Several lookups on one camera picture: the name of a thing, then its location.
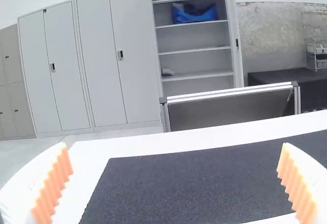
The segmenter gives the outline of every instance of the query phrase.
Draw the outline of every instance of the locker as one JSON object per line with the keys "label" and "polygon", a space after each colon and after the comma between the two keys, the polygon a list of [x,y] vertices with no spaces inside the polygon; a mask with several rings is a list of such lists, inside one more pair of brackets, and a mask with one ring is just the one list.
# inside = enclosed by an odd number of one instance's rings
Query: locker
{"label": "locker", "polygon": [[43,10],[19,19],[20,47],[37,133],[61,131],[46,51]]}
{"label": "locker", "polygon": [[110,0],[128,123],[157,121],[158,73],[151,0]]}
{"label": "locker", "polygon": [[0,31],[0,45],[6,83],[21,82],[22,75],[16,25]]}
{"label": "locker", "polygon": [[77,8],[87,87],[95,126],[126,124],[114,47],[110,0],[77,0]]}
{"label": "locker", "polygon": [[24,84],[22,82],[10,84],[8,93],[19,136],[34,135]]}
{"label": "locker", "polygon": [[72,2],[44,12],[48,60],[62,130],[90,128],[80,75]]}
{"label": "locker", "polygon": [[0,87],[0,123],[4,137],[17,137],[6,86]]}

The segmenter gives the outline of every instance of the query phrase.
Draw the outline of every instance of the black table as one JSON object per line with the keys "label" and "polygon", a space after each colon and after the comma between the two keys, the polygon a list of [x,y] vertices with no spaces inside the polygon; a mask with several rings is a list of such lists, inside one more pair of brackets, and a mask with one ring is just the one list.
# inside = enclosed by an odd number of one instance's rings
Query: black table
{"label": "black table", "polygon": [[324,130],[110,159],[80,224],[236,224],[289,214],[292,204],[276,173],[282,144],[299,147],[326,167],[326,138]]}
{"label": "black table", "polygon": [[249,86],[297,81],[301,87],[301,112],[327,108],[327,70],[296,68],[248,73]]}

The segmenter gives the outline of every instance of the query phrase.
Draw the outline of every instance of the gray floor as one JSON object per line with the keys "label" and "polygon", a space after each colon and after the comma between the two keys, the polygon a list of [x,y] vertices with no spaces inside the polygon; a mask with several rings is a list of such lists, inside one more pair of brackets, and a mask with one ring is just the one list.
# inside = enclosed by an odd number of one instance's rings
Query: gray floor
{"label": "gray floor", "polygon": [[67,137],[0,141],[0,188],[26,163],[60,141],[64,141],[68,148],[71,148],[77,141],[129,137],[160,132],[162,132],[161,126],[86,133]]}

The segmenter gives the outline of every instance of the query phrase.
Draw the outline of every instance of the black rubber mat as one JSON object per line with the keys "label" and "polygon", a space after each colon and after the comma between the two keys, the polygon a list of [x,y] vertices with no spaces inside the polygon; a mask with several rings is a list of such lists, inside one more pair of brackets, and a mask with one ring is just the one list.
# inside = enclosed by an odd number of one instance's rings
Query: black rubber mat
{"label": "black rubber mat", "polygon": [[327,165],[327,130],[233,147],[110,159],[80,224],[236,224],[291,213],[276,177],[283,142]]}

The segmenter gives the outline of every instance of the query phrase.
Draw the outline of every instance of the white table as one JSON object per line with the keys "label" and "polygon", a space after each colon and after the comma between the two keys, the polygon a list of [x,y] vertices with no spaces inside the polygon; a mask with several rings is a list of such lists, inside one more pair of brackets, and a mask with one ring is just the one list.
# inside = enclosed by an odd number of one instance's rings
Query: white table
{"label": "white table", "polygon": [[[77,142],[69,150],[74,175],[59,199],[54,224],[79,223],[110,158],[248,144],[327,129],[327,110],[283,118],[154,135]],[[294,214],[251,222],[297,224]]]}

